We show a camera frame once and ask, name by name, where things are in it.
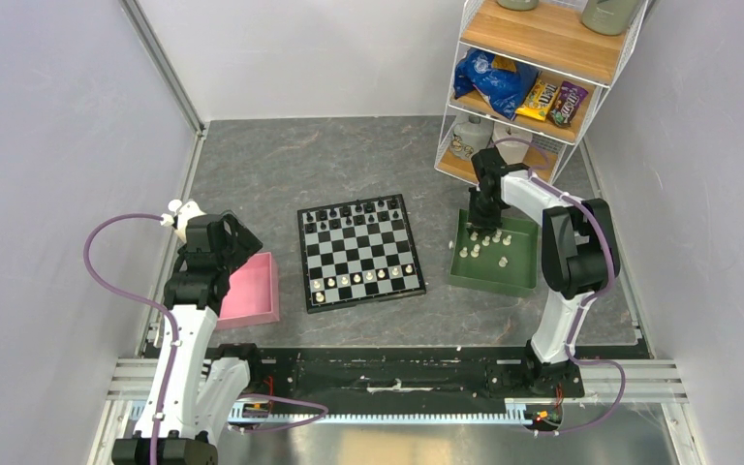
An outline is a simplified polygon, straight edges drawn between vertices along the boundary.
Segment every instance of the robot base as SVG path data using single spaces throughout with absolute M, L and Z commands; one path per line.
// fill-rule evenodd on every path
M 541 363 L 532 349 L 532 341 L 526 343 L 520 364 L 488 365 L 486 380 L 492 397 L 555 398 L 558 385 L 564 397 L 585 395 L 580 368 L 571 360 Z
M 177 437 L 158 440 L 158 463 L 170 465 L 218 465 L 218 450 L 205 441 Z M 114 465 L 149 464 L 149 438 L 116 439 L 112 447 Z

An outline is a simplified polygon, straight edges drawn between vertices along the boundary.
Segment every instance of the gray mat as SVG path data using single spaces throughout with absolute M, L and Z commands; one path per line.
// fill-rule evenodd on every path
M 546 299 L 513 298 L 447 284 L 457 210 L 468 185 L 434 170 L 440 117 L 317 118 L 213 122 L 192 198 L 210 212 L 232 209 L 279 266 L 281 321 L 216 332 L 211 343 L 290 346 L 523 345 Z M 591 196 L 579 157 L 557 183 Z M 427 294 L 308 315 L 295 212 L 401 193 Z M 618 289 L 596 303 L 582 344 L 632 344 L 635 332 Z

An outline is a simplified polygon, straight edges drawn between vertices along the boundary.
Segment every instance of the bottle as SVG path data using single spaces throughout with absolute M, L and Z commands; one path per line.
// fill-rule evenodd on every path
M 481 121 L 479 116 L 469 115 L 469 121 L 458 123 L 452 129 L 451 153 L 457 158 L 472 160 L 472 155 L 489 145 L 493 127 L 490 120 Z
M 498 0 L 498 5 L 510 10 L 525 12 L 538 6 L 538 0 Z
M 640 0 L 589 0 L 580 21 L 606 36 L 619 36 L 629 28 Z

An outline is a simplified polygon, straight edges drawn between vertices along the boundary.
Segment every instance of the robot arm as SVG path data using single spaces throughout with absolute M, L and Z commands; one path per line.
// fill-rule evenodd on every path
M 153 439 L 159 443 L 159 463 L 217 464 L 215 446 L 230 408 L 258 380 L 260 360 L 255 345 L 221 346 L 212 357 L 209 373 L 204 377 L 202 371 L 209 338 L 230 289 L 230 275 L 263 245 L 229 211 L 206 214 L 193 201 L 172 201 L 170 210 L 174 216 L 163 215 L 162 225 L 173 227 L 185 242 L 178 249 L 164 291 L 164 304 L 175 317 L 178 338 L 167 342 L 172 335 L 166 326 L 146 406 L 133 436 L 115 441 L 115 465 L 149 464 L 147 451 Z M 168 369 L 165 401 L 158 412 Z M 153 438 L 156 420 L 160 422 L 158 438 Z
M 496 148 L 480 151 L 472 158 L 479 187 L 470 189 L 471 229 L 493 233 L 501 224 L 501 210 L 514 206 L 542 227 L 541 267 L 548 285 L 548 299 L 541 325 L 527 343 L 528 382 L 537 385 L 558 373 L 576 370 L 566 348 L 574 353 L 574 340 L 583 324 L 589 304 L 580 302 L 606 285 L 608 274 L 600 239 L 567 194 L 551 188 L 529 172 L 523 164 L 506 165 Z M 582 203 L 601 225 L 614 263 L 614 275 L 620 261 L 608 204 L 601 199 Z

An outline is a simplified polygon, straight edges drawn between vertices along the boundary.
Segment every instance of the snack package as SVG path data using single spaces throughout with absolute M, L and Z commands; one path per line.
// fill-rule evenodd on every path
M 557 95 L 552 110 L 549 111 L 548 118 L 561 128 L 568 127 L 577 114 L 580 103 L 587 95 L 589 95 L 589 91 L 586 89 L 564 80 L 560 84 L 560 93 Z
M 454 68 L 454 98 L 477 89 L 492 109 L 512 119 L 537 75 L 534 66 L 472 48 Z
M 535 86 L 532 87 L 532 91 L 526 96 L 526 101 L 523 102 L 523 105 L 521 105 L 515 113 L 539 121 L 545 121 L 546 114 L 549 113 L 549 109 L 554 105 L 554 98 L 557 96 L 557 88 L 557 85 L 550 82 L 544 82 L 543 79 L 539 78 L 538 81 L 535 82 Z

